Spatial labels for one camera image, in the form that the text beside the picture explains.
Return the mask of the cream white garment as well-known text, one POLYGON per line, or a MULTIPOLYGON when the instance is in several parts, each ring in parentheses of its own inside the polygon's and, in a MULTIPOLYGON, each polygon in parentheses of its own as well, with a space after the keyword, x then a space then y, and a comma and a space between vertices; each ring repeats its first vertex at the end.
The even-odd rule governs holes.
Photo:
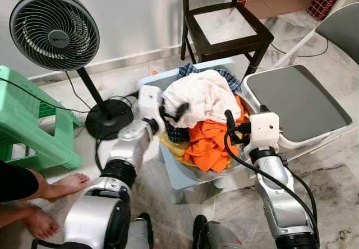
POLYGON ((214 70, 179 78, 164 90, 162 96, 168 112, 175 111, 182 103, 190 104, 187 113, 172 125, 175 128, 192 128, 205 120, 226 123, 227 109, 235 119, 243 116, 241 103, 237 102, 225 78, 214 70))

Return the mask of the orange garment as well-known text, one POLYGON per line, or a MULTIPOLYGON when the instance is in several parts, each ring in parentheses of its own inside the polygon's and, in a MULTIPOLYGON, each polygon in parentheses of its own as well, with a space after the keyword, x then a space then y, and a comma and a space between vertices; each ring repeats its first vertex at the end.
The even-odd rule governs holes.
POLYGON ((188 130, 190 144, 180 161, 182 164, 198 167, 203 172, 222 172, 230 167, 224 144, 227 124, 213 120, 197 122, 188 130))

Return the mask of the grey white folding chair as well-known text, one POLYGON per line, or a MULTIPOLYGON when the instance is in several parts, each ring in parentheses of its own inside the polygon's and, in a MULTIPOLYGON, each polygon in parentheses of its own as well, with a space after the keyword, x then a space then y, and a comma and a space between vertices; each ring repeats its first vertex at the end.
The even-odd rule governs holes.
POLYGON ((240 94, 253 112, 268 110, 279 116, 278 144, 297 154, 312 152, 349 133, 358 131, 357 112, 346 110, 307 67, 297 64, 298 50, 317 36, 359 60, 359 3, 333 11, 324 21, 284 52, 270 69, 249 74, 240 94))

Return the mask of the blue plaid garment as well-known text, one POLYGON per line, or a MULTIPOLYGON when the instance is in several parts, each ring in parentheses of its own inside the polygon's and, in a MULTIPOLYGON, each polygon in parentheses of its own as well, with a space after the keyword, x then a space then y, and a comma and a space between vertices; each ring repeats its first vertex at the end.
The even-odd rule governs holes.
MULTIPOLYGON (((240 91, 240 82, 238 82, 238 80, 236 80, 236 78, 223 67, 210 67, 200 69, 195 67, 194 64, 188 63, 178 68, 177 79, 187 77, 192 73, 200 73, 208 70, 214 70, 220 76, 223 76, 228 83, 228 86, 230 87, 232 93, 238 94, 238 92, 240 91)), ((170 141, 174 143, 183 143, 190 141, 189 128, 175 128, 169 125, 169 123, 166 123, 165 126, 167 127, 166 133, 168 134, 168 138, 170 139, 170 141)))

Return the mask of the dark wooden chair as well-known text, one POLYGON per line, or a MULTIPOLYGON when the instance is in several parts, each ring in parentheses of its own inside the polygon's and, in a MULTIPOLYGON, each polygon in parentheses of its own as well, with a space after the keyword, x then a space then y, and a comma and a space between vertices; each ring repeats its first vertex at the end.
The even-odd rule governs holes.
POLYGON ((192 63, 243 55, 249 61, 246 74, 258 70, 274 40, 271 31, 239 0, 190 8, 182 0, 180 58, 192 63))

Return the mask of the person's bare leg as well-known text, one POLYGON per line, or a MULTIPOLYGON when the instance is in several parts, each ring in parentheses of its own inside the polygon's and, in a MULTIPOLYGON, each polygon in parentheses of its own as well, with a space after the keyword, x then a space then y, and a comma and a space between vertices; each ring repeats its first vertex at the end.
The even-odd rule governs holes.
POLYGON ((18 220, 23 221, 37 239, 51 238, 61 230, 61 226, 50 215, 33 203, 0 202, 0 229, 18 220))
POLYGON ((71 193, 77 193, 87 188, 91 183, 91 178, 85 174, 74 173, 70 174, 53 184, 49 184, 43 175, 39 174, 35 170, 29 169, 36 180, 38 180, 38 190, 29 197, 23 198, 25 200, 33 199, 56 199, 58 197, 64 197, 71 193))

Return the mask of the grey left robot leg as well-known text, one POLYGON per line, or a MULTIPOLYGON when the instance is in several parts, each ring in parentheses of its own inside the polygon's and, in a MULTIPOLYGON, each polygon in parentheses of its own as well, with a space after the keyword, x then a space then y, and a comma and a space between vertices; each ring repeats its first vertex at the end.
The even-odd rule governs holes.
POLYGON ((130 222, 127 244, 124 249, 153 249, 154 234, 150 215, 141 213, 130 222))

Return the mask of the green plastic stool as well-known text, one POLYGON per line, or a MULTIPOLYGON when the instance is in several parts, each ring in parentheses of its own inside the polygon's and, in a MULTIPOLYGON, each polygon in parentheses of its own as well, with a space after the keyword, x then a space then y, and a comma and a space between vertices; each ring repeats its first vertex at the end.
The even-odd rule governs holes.
POLYGON ((77 169, 80 121, 20 73, 0 66, 0 160, 26 169, 77 169))

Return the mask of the black standing fan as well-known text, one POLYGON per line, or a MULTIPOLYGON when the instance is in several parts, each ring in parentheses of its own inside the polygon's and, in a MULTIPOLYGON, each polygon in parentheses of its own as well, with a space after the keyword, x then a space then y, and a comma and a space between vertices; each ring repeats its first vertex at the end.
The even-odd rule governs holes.
POLYGON ((78 0, 19 0, 8 21, 11 39, 28 60, 52 71, 76 71, 96 104, 85 125, 92 137, 117 138, 133 120, 131 106, 121 99, 104 100, 85 67, 100 46, 99 29, 78 0))

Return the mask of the person's black shorts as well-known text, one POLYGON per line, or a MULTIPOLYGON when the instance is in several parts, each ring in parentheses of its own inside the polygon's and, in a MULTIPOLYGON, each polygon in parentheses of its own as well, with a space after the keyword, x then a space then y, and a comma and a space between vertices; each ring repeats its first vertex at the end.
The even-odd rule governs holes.
POLYGON ((38 188, 38 178, 30 169, 0 161, 0 202, 31 197, 38 188))

